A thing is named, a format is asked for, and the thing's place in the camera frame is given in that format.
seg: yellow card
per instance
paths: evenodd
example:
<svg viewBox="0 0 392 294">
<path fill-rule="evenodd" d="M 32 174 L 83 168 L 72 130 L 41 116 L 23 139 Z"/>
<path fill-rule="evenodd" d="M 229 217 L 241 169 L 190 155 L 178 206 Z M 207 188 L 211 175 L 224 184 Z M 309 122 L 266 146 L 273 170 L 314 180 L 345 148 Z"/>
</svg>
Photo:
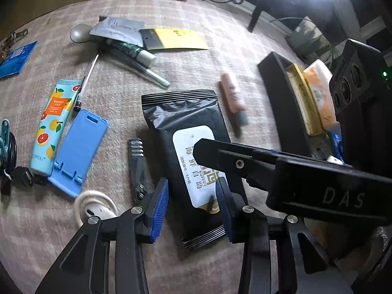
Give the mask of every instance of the yellow card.
<svg viewBox="0 0 392 294">
<path fill-rule="evenodd" d="M 166 49 L 208 50 L 207 44 L 195 31 L 176 28 L 156 28 L 154 31 Z"/>
</svg>

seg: grapefruit print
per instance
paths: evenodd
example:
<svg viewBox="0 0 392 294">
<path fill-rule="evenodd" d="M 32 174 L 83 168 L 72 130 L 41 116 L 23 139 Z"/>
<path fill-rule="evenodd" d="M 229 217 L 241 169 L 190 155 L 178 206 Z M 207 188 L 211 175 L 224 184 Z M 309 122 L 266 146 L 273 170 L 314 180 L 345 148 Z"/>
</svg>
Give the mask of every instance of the grapefruit print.
<svg viewBox="0 0 392 294">
<path fill-rule="evenodd" d="M 45 126 L 41 126 L 40 128 L 38 128 L 37 133 L 35 134 L 35 139 L 38 139 L 38 137 L 45 132 L 45 128 Z"/>
<path fill-rule="evenodd" d="M 58 120 L 52 120 L 49 124 L 49 129 L 50 130 L 56 130 L 57 124 L 58 124 Z"/>
<path fill-rule="evenodd" d="M 69 111 L 71 109 L 72 104 L 73 104 L 72 98 L 68 98 L 67 104 L 65 105 L 64 109 Z"/>
<path fill-rule="evenodd" d="M 72 87 L 73 92 L 77 92 L 77 91 L 79 91 L 79 89 L 80 89 L 80 85 L 75 85 Z"/>
<path fill-rule="evenodd" d="M 56 88 L 52 93 L 52 95 L 50 95 L 50 99 L 52 99 L 53 97 L 60 98 L 63 93 L 64 93 L 64 89 Z"/>
<path fill-rule="evenodd" d="M 52 159 L 52 158 L 53 158 L 53 153 L 54 153 L 54 149 L 55 149 L 55 148 L 56 148 L 55 146 L 50 145 L 49 148 L 46 150 L 46 156 L 47 156 L 49 159 Z"/>
<path fill-rule="evenodd" d="M 40 146 L 45 145 L 49 140 L 49 135 L 47 133 L 40 134 L 37 138 L 37 143 Z"/>
</svg>

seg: white cap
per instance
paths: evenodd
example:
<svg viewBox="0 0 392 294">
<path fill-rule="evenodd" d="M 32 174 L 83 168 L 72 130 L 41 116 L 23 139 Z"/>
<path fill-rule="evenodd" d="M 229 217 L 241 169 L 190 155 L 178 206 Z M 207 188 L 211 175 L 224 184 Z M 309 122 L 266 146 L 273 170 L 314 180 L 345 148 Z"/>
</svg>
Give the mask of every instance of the white cap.
<svg viewBox="0 0 392 294">
<path fill-rule="evenodd" d="M 136 56 L 136 60 L 144 67 L 148 68 L 154 65 L 156 61 L 156 56 L 146 50 L 142 50 L 140 51 L 138 56 Z"/>
</svg>

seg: black cable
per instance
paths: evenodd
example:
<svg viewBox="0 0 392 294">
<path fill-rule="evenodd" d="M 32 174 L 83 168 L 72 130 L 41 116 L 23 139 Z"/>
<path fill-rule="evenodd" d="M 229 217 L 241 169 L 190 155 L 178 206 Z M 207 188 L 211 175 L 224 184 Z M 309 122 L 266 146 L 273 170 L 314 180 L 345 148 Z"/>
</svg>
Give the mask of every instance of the black cable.
<svg viewBox="0 0 392 294">
<path fill-rule="evenodd" d="M 15 136 L 12 132 L 9 132 L 9 149 L 8 149 L 8 158 L 1 167 L 1 172 L 0 173 L 0 178 L 1 180 L 1 186 L 0 186 L 0 193 L 1 193 L 1 200 L 7 200 L 9 196 L 11 195 L 11 180 L 9 176 L 12 175 L 12 172 L 14 171 L 16 167 L 16 156 L 17 156 L 18 150 L 16 147 L 16 139 Z"/>
<path fill-rule="evenodd" d="M 275 21 L 281 21 L 281 20 L 291 20 L 291 19 L 305 20 L 305 21 L 309 21 L 309 22 L 313 23 L 312 20 L 305 19 L 304 17 L 296 17 L 296 16 L 288 16 L 288 17 L 281 17 L 280 19 L 273 19 L 273 20 L 269 21 L 269 23 L 272 23 Z"/>
<path fill-rule="evenodd" d="M 236 0 L 228 0 L 228 1 L 223 1 L 223 2 L 215 1 L 215 0 L 208 0 L 208 1 L 215 2 L 215 3 L 229 3 L 229 2 L 233 2 L 233 4 L 236 4 L 236 5 L 240 5 L 240 4 L 244 3 L 244 0 L 239 0 L 238 2 Z"/>
</svg>

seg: orange label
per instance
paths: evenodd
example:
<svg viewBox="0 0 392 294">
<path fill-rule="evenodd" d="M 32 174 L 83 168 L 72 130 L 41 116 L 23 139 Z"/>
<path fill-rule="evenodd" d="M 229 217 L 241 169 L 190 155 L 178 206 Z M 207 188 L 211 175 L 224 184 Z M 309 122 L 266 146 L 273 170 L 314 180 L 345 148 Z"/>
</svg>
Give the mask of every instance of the orange label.
<svg viewBox="0 0 392 294">
<path fill-rule="evenodd" d="M 67 104 L 67 100 L 68 98 L 53 97 L 50 100 L 48 108 L 46 108 L 46 110 L 44 111 L 44 114 L 60 116 L 63 112 L 65 105 Z"/>
</svg>

